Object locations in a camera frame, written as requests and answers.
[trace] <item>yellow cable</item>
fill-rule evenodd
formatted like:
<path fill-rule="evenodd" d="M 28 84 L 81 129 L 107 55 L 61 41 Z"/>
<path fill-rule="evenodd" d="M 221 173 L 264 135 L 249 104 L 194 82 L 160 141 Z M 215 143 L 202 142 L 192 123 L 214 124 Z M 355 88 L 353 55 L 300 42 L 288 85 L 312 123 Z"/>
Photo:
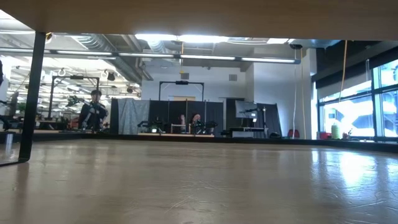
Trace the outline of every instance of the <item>yellow cable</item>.
<path fill-rule="evenodd" d="M 338 96 L 338 104 L 340 104 L 341 92 L 343 91 L 343 86 L 344 86 L 344 77 L 346 76 L 346 59 L 347 59 L 347 40 L 345 41 L 345 46 L 344 46 L 343 79 L 341 80 L 341 89 L 340 89 L 340 94 Z"/>
<path fill-rule="evenodd" d="M 303 48 L 301 48 L 301 98 L 302 98 L 302 102 L 303 102 L 304 139 L 307 139 L 307 132 L 305 131 L 305 109 L 304 109 Z"/>

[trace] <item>glass wall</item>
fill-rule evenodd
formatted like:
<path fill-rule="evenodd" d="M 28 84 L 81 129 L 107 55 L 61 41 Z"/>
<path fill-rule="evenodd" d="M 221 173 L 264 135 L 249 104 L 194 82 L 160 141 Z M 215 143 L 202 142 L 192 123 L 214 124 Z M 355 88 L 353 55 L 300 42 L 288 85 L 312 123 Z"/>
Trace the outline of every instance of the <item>glass wall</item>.
<path fill-rule="evenodd" d="M 330 133 L 338 124 L 354 137 L 398 137 L 398 60 L 369 73 L 373 80 L 343 90 L 340 102 L 340 93 L 319 99 L 320 131 Z"/>

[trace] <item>gray curtain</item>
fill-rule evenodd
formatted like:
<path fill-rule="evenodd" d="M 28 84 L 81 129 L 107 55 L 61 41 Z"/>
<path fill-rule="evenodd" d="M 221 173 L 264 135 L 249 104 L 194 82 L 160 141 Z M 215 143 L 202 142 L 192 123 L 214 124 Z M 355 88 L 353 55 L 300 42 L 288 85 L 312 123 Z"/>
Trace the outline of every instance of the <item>gray curtain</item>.
<path fill-rule="evenodd" d="M 119 99 L 119 134 L 137 134 L 137 125 L 149 117 L 149 100 Z"/>

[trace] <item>wooden floor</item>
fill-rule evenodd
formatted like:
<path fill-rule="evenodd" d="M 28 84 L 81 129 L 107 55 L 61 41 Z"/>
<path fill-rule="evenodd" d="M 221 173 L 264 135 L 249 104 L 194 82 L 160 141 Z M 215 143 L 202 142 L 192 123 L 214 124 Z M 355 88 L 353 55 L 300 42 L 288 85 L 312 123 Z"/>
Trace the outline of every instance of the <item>wooden floor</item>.
<path fill-rule="evenodd" d="M 35 143 L 0 223 L 397 223 L 398 157 L 306 146 Z"/>

